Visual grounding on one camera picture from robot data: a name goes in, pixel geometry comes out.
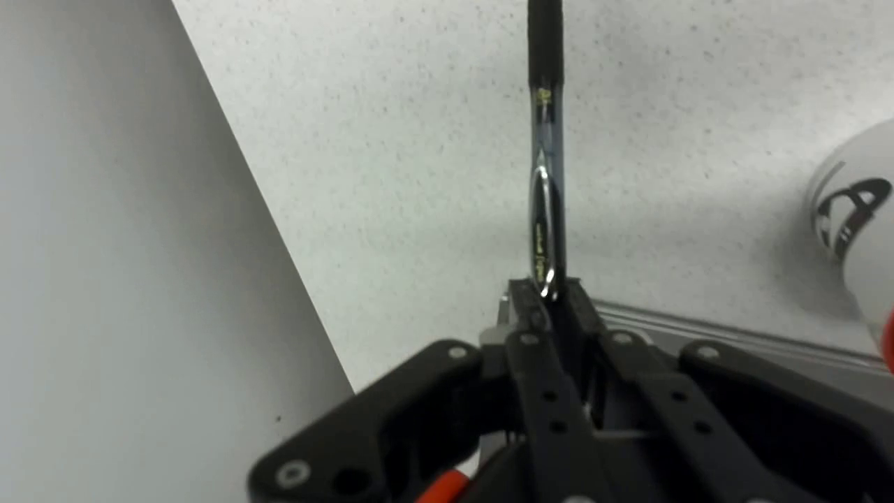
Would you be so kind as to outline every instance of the black handle grip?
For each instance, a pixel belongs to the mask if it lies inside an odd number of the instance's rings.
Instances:
[[[561,0],[528,0],[528,83],[558,85],[561,80]]]

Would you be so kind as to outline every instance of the white object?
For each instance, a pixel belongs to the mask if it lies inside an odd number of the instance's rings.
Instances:
[[[894,313],[894,119],[844,143],[819,168],[811,217],[880,340]]]

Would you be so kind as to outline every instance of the screw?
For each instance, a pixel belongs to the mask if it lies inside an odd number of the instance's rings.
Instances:
[[[612,340],[626,347],[626,344],[635,344],[635,335],[630,333],[615,333]]]
[[[569,495],[561,503],[594,503],[590,495]]]
[[[295,488],[295,485],[302,485],[306,478],[309,478],[309,463],[304,463],[304,461],[287,461],[287,463],[281,463],[278,471],[277,471],[277,484],[278,484],[281,488]]]
[[[526,347],[535,347],[535,344],[538,344],[538,338],[535,338],[533,333],[523,333],[519,340],[523,340]]]
[[[449,347],[449,351],[447,351],[452,359],[460,359],[460,356],[467,356],[468,354],[468,348],[463,348],[463,347]]]
[[[703,359],[721,356],[721,351],[714,347],[699,347],[695,354],[702,354]]]

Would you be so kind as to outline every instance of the metal rod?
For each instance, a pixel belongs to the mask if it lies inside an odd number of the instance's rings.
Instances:
[[[563,292],[561,0],[528,0],[531,278],[544,301]]]

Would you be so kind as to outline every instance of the orange wire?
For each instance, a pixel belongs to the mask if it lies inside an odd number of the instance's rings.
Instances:
[[[468,485],[468,478],[459,470],[443,471],[435,478],[417,503],[452,503],[463,488]]]

